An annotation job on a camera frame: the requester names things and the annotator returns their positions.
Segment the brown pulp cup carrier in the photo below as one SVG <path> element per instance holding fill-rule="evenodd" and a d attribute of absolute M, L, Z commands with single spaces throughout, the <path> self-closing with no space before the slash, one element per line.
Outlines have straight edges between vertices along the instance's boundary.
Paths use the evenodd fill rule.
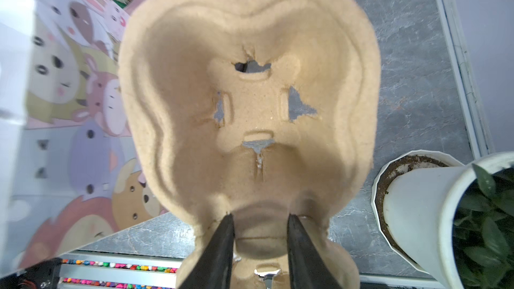
<path fill-rule="evenodd" d="M 373 164 L 381 58 L 355 0 L 145 0 L 120 48 L 119 78 L 151 191 L 193 227 L 187 278 L 234 218 L 230 288 L 290 288 L 297 215 L 342 288 L 355 262 L 330 219 Z"/>

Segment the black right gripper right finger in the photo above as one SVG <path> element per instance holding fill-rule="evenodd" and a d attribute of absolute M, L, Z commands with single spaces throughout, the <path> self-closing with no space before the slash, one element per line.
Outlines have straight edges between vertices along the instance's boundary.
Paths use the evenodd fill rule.
<path fill-rule="evenodd" d="M 342 289 L 320 257 L 297 215 L 287 223 L 290 287 L 295 289 Z"/>

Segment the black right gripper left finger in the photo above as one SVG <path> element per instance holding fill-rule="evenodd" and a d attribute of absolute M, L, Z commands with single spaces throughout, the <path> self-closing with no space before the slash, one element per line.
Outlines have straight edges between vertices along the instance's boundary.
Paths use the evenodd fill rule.
<path fill-rule="evenodd" d="M 230 287 L 234 260 L 234 218 L 220 222 L 198 262 L 179 288 L 226 289 Z"/>

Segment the cartoon animal paper bag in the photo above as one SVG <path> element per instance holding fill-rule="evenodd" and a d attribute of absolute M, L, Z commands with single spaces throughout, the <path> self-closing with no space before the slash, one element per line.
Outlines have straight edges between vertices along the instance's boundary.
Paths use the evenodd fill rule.
<path fill-rule="evenodd" d="M 1 0 L 1 275 L 164 213 L 135 151 L 115 0 Z"/>

